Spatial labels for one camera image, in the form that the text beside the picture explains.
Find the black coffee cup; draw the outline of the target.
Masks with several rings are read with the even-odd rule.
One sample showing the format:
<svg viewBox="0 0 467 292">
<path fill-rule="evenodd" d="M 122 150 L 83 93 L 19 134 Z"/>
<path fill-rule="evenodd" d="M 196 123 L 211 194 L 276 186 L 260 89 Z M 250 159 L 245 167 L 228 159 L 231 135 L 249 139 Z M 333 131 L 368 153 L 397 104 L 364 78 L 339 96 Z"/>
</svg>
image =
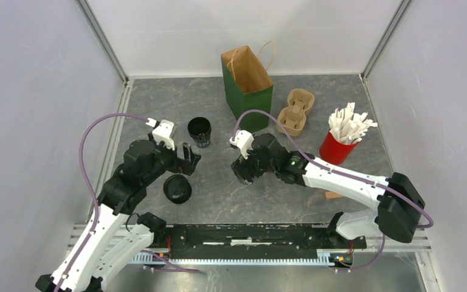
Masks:
<svg viewBox="0 0 467 292">
<path fill-rule="evenodd" d="M 212 126 L 205 117 L 195 117 L 190 120 L 187 131 L 199 148 L 206 148 L 210 145 Z"/>
<path fill-rule="evenodd" d="M 234 162 L 231 164 L 231 169 L 234 173 L 234 175 L 237 177 L 237 179 L 245 184 L 250 186 L 253 184 L 253 173 L 248 164 L 246 164 L 246 160 L 240 156 L 238 159 L 234 160 Z"/>
</svg>

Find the green paper bag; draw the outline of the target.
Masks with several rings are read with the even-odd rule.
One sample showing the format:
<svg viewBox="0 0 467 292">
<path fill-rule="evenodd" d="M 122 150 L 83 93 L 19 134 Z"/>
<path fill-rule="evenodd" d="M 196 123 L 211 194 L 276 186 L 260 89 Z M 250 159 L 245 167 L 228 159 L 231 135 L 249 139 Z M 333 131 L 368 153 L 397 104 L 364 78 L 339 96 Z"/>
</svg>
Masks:
<svg viewBox="0 0 467 292">
<path fill-rule="evenodd" d="M 268 64 L 263 64 L 259 56 L 269 44 L 272 46 L 271 59 Z M 248 110 L 270 112 L 274 84 L 268 70 L 276 52 L 275 43 L 268 41 L 258 53 L 249 46 L 241 46 L 221 54 L 226 102 L 236 120 Z"/>
</svg>

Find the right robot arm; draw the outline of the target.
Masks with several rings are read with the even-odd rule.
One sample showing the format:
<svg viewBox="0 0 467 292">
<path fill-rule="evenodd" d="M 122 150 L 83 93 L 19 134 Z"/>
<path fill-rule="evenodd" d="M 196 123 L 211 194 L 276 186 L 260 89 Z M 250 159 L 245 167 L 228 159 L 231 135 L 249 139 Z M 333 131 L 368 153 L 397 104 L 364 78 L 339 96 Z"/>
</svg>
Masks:
<svg viewBox="0 0 467 292">
<path fill-rule="evenodd" d="M 254 137 L 241 130 L 229 142 L 240 151 L 231 168 L 246 184 L 272 173 L 284 183 L 331 191 L 366 206 L 362 211 L 343 212 L 333 221 L 327 241 L 334 248 L 379 234 L 410 243 L 419 227 L 424 200 L 406 175 L 395 172 L 388 178 L 345 169 L 309 153 L 288 151 L 269 133 Z"/>
</svg>

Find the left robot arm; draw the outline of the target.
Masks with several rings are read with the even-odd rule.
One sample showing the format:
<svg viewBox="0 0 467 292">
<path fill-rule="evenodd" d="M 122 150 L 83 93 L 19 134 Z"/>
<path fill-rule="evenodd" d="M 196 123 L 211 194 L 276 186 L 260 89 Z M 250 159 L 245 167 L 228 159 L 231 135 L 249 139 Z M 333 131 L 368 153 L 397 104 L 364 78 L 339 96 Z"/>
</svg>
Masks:
<svg viewBox="0 0 467 292">
<path fill-rule="evenodd" d="M 104 291 L 110 281 L 144 248 L 161 247 L 167 239 L 166 222 L 152 213 L 137 224 L 112 249 L 107 250 L 116 232 L 146 197 L 147 187 L 165 172 L 190 176 L 201 155 L 188 143 L 184 156 L 153 139 L 136 140 L 123 155 L 112 177 L 97 198 L 98 209 L 64 262 L 52 273 L 39 277 L 40 291 Z"/>
</svg>

